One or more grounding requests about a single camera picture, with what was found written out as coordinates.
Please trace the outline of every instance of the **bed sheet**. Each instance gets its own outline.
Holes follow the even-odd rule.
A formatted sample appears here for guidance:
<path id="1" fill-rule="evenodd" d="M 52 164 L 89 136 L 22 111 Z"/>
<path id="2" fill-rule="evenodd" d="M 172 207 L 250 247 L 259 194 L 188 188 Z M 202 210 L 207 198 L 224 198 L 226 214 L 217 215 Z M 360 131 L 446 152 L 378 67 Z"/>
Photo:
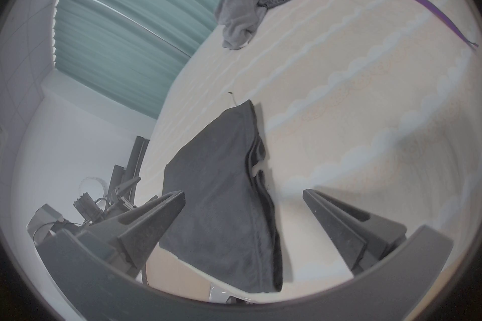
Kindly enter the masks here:
<path id="1" fill-rule="evenodd" d="M 481 42 L 465 0 L 431 1 Z M 447 266 L 459 258 L 481 217 L 480 51 L 413 0 L 292 0 L 268 11 L 247 47 L 232 51 L 221 41 L 218 26 L 172 85 L 137 205 L 161 191 L 164 167 L 184 144 L 250 99 L 267 149 L 262 166 L 284 275 L 280 293 L 252 300 L 299 297 L 352 278 L 303 202 L 306 188 L 401 222 L 407 236 L 429 224 L 455 242 Z"/>

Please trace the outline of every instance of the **teal curtain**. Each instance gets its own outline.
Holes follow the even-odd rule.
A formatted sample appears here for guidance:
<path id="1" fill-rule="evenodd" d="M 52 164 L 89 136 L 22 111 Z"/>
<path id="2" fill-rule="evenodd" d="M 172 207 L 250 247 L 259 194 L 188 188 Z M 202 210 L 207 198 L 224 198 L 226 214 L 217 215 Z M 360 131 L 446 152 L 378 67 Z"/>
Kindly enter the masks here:
<path id="1" fill-rule="evenodd" d="M 215 28 L 218 1 L 59 0 L 56 67 L 157 118 L 174 78 Z"/>

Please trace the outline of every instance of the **curtain fold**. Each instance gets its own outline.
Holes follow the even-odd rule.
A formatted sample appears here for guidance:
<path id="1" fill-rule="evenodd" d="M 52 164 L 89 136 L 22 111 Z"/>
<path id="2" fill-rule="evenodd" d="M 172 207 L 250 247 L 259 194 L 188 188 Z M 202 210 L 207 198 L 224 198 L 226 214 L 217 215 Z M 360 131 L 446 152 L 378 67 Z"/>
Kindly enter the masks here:
<path id="1" fill-rule="evenodd" d="M 219 0 L 96 1 L 106 6 L 93 0 L 58 1 L 56 67 L 157 117 L 172 81 L 215 28 Z"/>

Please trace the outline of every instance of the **green curtain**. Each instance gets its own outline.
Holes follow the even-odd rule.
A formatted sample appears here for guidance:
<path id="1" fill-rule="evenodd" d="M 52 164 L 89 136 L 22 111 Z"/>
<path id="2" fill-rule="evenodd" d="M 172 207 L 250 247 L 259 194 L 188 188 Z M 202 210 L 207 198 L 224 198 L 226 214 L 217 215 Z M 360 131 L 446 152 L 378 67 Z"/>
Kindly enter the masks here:
<path id="1" fill-rule="evenodd" d="M 157 118 L 175 77 L 215 28 L 218 1 L 59 0 L 55 65 Z"/>

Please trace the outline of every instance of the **beige bed sheet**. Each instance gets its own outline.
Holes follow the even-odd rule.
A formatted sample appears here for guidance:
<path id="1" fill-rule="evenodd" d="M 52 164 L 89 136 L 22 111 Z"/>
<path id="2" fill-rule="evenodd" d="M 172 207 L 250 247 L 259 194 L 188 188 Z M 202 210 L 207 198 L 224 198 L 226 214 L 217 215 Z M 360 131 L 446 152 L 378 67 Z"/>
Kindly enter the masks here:
<path id="1" fill-rule="evenodd" d="M 431 1 L 481 42 L 464 0 Z M 460 257 L 481 216 L 480 50 L 413 0 L 292 0 L 268 11 L 247 47 L 231 51 L 221 41 L 219 26 L 172 85 L 136 204 L 161 192 L 164 167 L 184 144 L 251 99 L 268 153 L 284 286 L 245 294 L 190 268 L 205 285 L 270 302 L 352 278 L 304 204 L 306 188 L 402 222 L 408 236 L 429 224 L 454 240 L 447 266 Z M 161 262 L 159 253 L 150 258 L 149 284 L 169 291 L 169 280 L 152 278 Z"/>

